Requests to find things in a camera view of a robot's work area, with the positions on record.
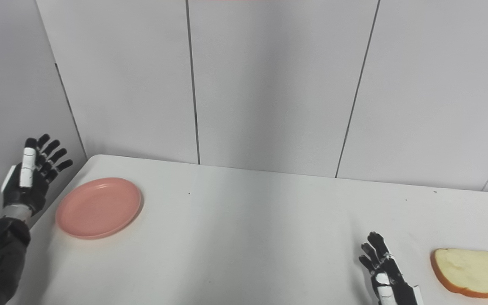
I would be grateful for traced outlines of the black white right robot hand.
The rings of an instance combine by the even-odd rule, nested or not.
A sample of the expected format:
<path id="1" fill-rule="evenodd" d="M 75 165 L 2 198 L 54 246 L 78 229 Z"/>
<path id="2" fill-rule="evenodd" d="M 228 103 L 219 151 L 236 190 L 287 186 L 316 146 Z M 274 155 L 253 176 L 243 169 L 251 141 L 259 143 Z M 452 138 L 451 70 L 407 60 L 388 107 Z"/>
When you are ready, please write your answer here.
<path id="1" fill-rule="evenodd" d="M 370 232 L 361 249 L 364 255 L 360 255 L 358 260 L 370 274 L 372 289 L 379 305 L 424 304 L 420 287 L 406 282 L 381 234 Z"/>

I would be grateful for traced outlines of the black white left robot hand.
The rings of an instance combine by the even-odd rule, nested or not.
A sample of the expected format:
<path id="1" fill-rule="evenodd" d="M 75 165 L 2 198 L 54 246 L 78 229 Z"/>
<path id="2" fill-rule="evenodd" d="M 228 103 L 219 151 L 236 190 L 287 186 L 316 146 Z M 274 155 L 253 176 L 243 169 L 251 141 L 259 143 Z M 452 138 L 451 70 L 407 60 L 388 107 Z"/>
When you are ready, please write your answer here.
<path id="1" fill-rule="evenodd" d="M 48 133 L 27 138 L 19 164 L 13 165 L 2 183 L 3 209 L 21 207 L 34 216 L 46 204 L 50 184 L 74 162 L 62 160 L 66 148 Z"/>

